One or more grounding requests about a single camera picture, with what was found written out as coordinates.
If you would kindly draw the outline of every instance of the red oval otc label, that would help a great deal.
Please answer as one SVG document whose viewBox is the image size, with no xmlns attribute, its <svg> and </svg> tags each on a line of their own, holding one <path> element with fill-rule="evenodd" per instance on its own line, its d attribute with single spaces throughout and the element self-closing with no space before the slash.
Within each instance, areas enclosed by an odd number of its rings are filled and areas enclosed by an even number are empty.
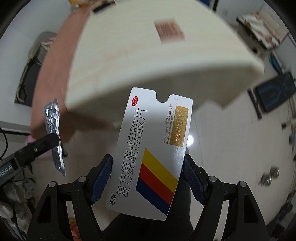
<svg viewBox="0 0 296 241">
<path fill-rule="evenodd" d="M 134 96 L 133 97 L 133 100 L 131 101 L 131 105 L 132 106 L 136 106 L 137 103 L 138 103 L 138 97 L 137 96 Z"/>
</svg>

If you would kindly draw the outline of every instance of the tiled floor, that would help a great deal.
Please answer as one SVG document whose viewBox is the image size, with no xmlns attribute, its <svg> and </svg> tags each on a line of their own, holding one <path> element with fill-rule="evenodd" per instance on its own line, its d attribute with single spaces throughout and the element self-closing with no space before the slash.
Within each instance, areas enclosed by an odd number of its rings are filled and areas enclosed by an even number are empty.
<svg viewBox="0 0 296 241">
<path fill-rule="evenodd" d="M 265 61 L 264 77 L 256 83 L 276 75 Z M 233 103 L 222 110 L 215 103 L 205 103 L 194 112 L 190 125 L 193 143 L 188 146 L 189 153 L 197 165 L 204 167 L 209 175 L 223 182 L 237 183 L 244 180 L 251 188 L 264 220 L 268 223 L 278 213 L 290 192 L 295 172 L 292 148 L 289 146 L 290 128 L 281 130 L 281 123 L 291 116 L 288 105 L 284 104 L 258 121 L 246 91 Z M 114 154 L 118 131 L 92 131 L 76 133 L 65 145 L 69 156 L 64 159 L 66 177 L 54 169 L 50 158 L 34 162 L 36 200 L 39 200 L 46 185 L 56 180 L 59 184 L 74 181 L 97 166 L 106 153 Z M 271 186 L 258 184 L 262 174 L 269 172 L 271 165 L 280 167 L 280 176 Z M 102 229 L 118 215 L 105 208 L 103 194 L 93 210 Z M 203 206 L 193 195 L 190 218 L 195 227 Z M 71 204 L 69 215 L 73 216 Z M 222 236 L 227 214 L 224 202 L 216 237 Z"/>
</svg>

